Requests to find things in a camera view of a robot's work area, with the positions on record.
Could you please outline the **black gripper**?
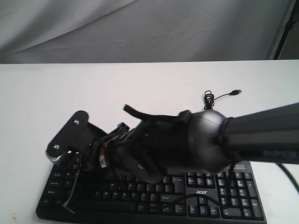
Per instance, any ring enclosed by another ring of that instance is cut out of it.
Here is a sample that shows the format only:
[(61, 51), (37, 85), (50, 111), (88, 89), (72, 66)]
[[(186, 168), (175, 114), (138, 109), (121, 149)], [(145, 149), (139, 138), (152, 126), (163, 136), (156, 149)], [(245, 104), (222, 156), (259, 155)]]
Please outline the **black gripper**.
[(145, 182), (156, 183), (164, 175), (157, 155), (163, 147), (163, 123), (140, 122), (133, 129), (121, 123), (109, 133), (95, 125), (90, 127), (89, 155), (78, 170), (71, 194), (63, 204), (71, 214), (76, 214), (90, 195), (91, 182), (110, 181), (131, 174)]

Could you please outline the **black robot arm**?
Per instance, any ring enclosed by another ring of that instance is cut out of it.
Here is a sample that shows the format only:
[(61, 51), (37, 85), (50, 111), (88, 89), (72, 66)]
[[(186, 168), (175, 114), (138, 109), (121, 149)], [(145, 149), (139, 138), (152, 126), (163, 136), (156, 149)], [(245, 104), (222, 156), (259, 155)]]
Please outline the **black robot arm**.
[(64, 207), (76, 213), (106, 182), (130, 174), (154, 184), (170, 172), (232, 170), (241, 161), (299, 162), (299, 105), (227, 118), (214, 110), (151, 115), (129, 105), (140, 120), (128, 131), (94, 142), (82, 160)]

